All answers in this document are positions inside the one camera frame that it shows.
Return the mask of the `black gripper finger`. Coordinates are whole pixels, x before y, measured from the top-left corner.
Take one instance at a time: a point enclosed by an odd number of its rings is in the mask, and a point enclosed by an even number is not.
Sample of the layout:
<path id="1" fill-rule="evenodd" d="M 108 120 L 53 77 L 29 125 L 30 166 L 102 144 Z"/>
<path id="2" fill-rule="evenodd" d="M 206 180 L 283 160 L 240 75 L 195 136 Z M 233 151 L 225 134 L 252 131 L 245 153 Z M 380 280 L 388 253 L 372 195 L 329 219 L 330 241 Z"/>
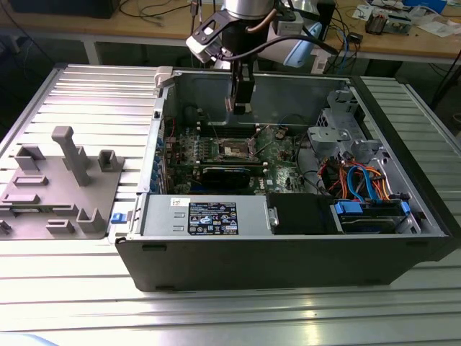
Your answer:
<path id="1" fill-rule="evenodd" d="M 230 64 L 231 83 L 230 83 L 230 101 L 234 103 L 236 97 L 236 89 L 238 83 L 238 76 L 241 63 L 239 61 L 232 61 Z"/>
<path id="2" fill-rule="evenodd" d="M 253 63 L 239 62 L 241 63 L 241 66 L 238 76 L 236 97 L 233 103 L 233 113 L 235 115 L 242 115 L 246 112 L 246 105 L 251 102 L 255 85 Z"/>

